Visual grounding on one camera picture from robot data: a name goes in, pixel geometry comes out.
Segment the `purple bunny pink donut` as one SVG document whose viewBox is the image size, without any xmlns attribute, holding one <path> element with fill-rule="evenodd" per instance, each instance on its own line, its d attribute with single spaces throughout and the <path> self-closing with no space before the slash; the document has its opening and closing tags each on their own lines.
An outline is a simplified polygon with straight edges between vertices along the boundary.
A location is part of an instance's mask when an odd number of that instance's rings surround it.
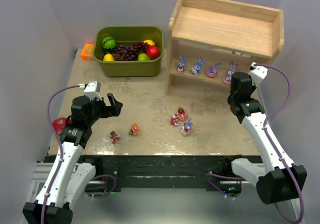
<svg viewBox="0 0 320 224">
<path fill-rule="evenodd" d="M 214 66 L 209 66 L 205 68 L 204 70 L 205 75 L 209 78 L 215 78 L 218 74 L 219 66 L 223 64 L 224 64 L 223 62 L 217 62 L 215 63 Z"/>
<path fill-rule="evenodd" d="M 222 81 L 225 85 L 230 85 L 232 81 L 232 74 L 235 72 L 236 68 L 239 65 L 234 63 L 233 61 L 230 62 L 229 64 L 229 70 L 227 73 L 223 76 Z"/>
</svg>

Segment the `purple bunny with bottle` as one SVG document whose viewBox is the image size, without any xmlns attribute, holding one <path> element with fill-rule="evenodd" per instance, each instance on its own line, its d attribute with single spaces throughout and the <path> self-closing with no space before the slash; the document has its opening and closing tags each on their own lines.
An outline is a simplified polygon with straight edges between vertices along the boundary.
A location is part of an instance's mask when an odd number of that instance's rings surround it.
<svg viewBox="0 0 320 224">
<path fill-rule="evenodd" d="M 199 58 L 198 62 L 191 68 L 191 73 L 198 76 L 205 63 L 206 62 L 202 58 Z"/>
</svg>

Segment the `purple bunny strawberry cake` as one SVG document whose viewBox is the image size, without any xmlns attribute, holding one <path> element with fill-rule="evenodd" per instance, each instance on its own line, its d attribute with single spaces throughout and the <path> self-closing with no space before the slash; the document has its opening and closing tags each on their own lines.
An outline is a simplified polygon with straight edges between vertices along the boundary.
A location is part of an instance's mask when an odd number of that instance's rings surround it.
<svg viewBox="0 0 320 224">
<path fill-rule="evenodd" d="M 179 61 L 176 66 L 176 70 L 178 73 L 183 73 L 186 70 L 186 57 L 184 56 L 179 56 Z"/>
</svg>

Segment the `purple bunny orange cup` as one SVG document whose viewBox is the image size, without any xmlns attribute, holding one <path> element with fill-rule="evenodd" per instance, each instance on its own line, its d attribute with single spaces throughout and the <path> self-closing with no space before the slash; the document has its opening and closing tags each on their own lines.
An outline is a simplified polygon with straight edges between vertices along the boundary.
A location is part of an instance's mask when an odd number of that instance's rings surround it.
<svg viewBox="0 0 320 224">
<path fill-rule="evenodd" d="M 189 134 L 189 133 L 191 133 L 191 131 L 192 131 L 192 129 L 193 129 L 193 123 L 192 123 L 192 119 L 191 118 L 189 118 L 188 120 L 187 120 L 187 122 L 185 122 L 184 124 L 183 124 L 183 126 L 182 126 L 182 128 L 181 128 L 181 133 L 183 134 L 183 135 L 187 135 L 187 134 Z"/>
</svg>

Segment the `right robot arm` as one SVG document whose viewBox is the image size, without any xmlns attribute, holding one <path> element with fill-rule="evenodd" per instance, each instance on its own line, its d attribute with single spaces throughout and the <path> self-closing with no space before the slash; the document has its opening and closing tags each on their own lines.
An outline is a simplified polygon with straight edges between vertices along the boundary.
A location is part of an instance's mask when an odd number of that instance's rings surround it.
<svg viewBox="0 0 320 224">
<path fill-rule="evenodd" d="M 251 97 L 257 86 L 254 71 L 235 72 L 231 76 L 228 103 L 231 112 L 250 134 L 263 161 L 260 169 L 241 157 L 231 161 L 231 169 L 252 184 L 264 204 L 296 199 L 303 189 L 307 171 L 296 165 L 277 141 L 272 130 L 263 123 L 266 114 L 260 102 Z"/>
</svg>

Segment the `red white box behind shelf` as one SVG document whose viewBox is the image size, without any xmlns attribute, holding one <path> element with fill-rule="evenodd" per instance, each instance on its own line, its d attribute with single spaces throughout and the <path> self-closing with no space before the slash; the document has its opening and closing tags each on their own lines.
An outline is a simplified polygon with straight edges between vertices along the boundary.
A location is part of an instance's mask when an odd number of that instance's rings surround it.
<svg viewBox="0 0 320 224">
<path fill-rule="evenodd" d="M 251 58 L 251 57 L 252 57 L 252 55 L 244 54 L 244 53 L 240 53 L 240 52 L 234 52 L 234 51 L 232 51 L 232 53 L 235 54 L 235 55 L 244 56 L 244 57 L 246 57 L 246 58 Z"/>
</svg>

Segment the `red strawberry bear figure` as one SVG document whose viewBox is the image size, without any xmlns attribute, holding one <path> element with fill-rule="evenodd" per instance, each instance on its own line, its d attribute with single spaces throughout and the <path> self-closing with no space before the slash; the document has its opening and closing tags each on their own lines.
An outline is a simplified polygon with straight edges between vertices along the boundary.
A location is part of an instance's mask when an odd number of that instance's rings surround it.
<svg viewBox="0 0 320 224">
<path fill-rule="evenodd" d="M 109 138 L 112 144 L 116 144 L 116 142 L 120 140 L 120 135 L 116 131 L 111 131 Z"/>
</svg>

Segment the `red strawberry toy at edge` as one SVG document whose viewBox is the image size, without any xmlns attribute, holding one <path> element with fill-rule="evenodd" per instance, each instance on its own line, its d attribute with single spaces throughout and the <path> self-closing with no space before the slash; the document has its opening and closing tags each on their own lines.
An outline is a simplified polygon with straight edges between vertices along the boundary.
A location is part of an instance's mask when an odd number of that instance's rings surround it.
<svg viewBox="0 0 320 224">
<path fill-rule="evenodd" d="M 60 134 L 61 134 L 61 131 L 64 129 L 65 124 L 66 124 L 65 122 L 66 122 L 66 118 L 64 118 L 64 117 L 55 119 L 55 120 L 52 122 L 53 128 L 54 128 L 55 132 L 56 132 L 58 135 L 60 135 Z"/>
</svg>

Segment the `purple grape bunch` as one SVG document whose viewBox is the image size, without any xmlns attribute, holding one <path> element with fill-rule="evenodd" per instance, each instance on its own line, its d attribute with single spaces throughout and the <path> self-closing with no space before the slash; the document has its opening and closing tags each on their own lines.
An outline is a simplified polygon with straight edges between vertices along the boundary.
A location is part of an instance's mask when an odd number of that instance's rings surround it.
<svg viewBox="0 0 320 224">
<path fill-rule="evenodd" d="M 141 53 L 146 54 L 146 50 L 150 45 L 144 42 L 136 42 L 131 45 L 115 47 L 111 54 L 115 61 L 138 61 L 138 55 Z"/>
</svg>

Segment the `green pear toy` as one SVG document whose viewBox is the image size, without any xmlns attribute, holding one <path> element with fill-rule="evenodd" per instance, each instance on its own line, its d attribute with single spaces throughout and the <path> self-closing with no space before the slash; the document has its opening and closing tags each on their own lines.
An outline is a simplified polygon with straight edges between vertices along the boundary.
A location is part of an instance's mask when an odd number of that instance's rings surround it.
<svg viewBox="0 0 320 224">
<path fill-rule="evenodd" d="M 137 59 L 138 61 L 150 61 L 150 58 L 145 53 L 139 54 Z"/>
</svg>

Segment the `green watermelon toy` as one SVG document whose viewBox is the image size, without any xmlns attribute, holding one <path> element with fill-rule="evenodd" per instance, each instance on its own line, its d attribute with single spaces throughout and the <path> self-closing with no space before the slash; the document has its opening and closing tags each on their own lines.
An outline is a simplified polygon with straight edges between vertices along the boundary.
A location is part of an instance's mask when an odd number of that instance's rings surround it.
<svg viewBox="0 0 320 224">
<path fill-rule="evenodd" d="M 101 44 L 102 44 L 102 47 L 104 49 L 109 50 L 109 49 L 115 48 L 117 43 L 116 43 L 116 40 L 113 37 L 106 36 L 106 37 L 103 38 Z"/>
</svg>

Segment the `red apple toy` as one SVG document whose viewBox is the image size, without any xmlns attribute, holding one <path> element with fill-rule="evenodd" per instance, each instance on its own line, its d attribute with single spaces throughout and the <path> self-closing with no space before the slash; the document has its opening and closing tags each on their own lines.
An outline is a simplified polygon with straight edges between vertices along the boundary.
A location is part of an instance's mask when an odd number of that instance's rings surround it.
<svg viewBox="0 0 320 224">
<path fill-rule="evenodd" d="M 157 46 L 149 46 L 146 50 L 146 54 L 150 60 L 154 60 L 161 55 L 161 52 Z"/>
</svg>

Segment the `pink bear strawberry donut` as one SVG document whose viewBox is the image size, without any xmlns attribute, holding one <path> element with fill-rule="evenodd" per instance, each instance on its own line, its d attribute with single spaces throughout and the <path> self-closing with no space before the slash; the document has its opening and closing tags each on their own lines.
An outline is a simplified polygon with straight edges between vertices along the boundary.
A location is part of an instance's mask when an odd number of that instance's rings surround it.
<svg viewBox="0 0 320 224">
<path fill-rule="evenodd" d="M 178 116 L 180 121 L 186 121 L 186 120 L 188 120 L 188 117 L 189 117 L 187 112 L 181 106 L 178 107 L 177 116 Z"/>
</svg>

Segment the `black base frame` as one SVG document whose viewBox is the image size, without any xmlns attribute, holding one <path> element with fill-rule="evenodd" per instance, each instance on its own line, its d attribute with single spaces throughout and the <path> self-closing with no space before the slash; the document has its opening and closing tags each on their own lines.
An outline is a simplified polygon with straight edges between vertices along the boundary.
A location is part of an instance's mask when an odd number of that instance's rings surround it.
<svg viewBox="0 0 320 224">
<path fill-rule="evenodd" d="M 91 182 L 86 190 L 123 188 L 221 189 L 233 197 L 240 194 L 244 182 L 224 180 L 231 173 L 231 156 L 201 155 L 82 155 L 78 163 L 96 166 L 96 175 L 107 174 Z"/>
</svg>

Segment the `aluminium rail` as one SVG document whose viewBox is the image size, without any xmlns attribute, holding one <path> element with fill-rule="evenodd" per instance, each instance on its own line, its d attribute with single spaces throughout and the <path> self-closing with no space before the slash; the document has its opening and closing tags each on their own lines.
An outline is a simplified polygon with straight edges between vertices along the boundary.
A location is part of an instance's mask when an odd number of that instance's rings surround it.
<svg viewBox="0 0 320 224">
<path fill-rule="evenodd" d="M 75 164 L 61 207 L 47 201 L 45 223 L 71 223 L 72 204 L 84 191 L 89 177 L 101 179 L 107 190 L 122 188 L 206 188 L 221 179 L 239 181 L 240 172 L 253 167 L 256 189 L 265 204 L 297 198 L 298 192 L 286 169 L 266 172 L 257 156 L 81 156 Z"/>
</svg>

